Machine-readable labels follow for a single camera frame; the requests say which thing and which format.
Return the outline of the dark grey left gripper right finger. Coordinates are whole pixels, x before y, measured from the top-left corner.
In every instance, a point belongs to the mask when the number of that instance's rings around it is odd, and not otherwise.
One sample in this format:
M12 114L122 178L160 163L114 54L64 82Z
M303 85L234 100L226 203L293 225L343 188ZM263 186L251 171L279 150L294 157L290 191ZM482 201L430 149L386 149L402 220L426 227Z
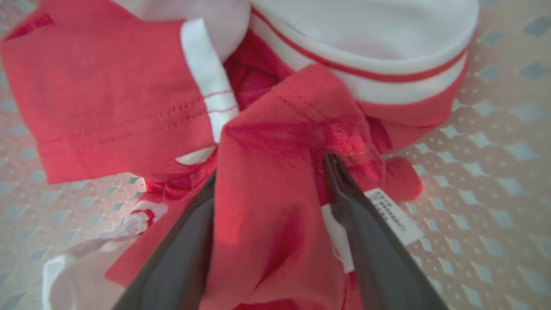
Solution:
M446 310L406 249L423 237L413 220L382 189L362 192L337 155L325 155L324 175L333 253L345 273L356 273L363 308Z

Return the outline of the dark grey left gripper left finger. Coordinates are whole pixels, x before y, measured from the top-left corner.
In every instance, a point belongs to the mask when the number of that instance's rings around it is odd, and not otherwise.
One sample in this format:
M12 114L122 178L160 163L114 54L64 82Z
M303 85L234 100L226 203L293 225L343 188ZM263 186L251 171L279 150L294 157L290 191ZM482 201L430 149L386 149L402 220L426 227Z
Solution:
M212 259L214 202L215 174L212 174L114 309L199 309Z

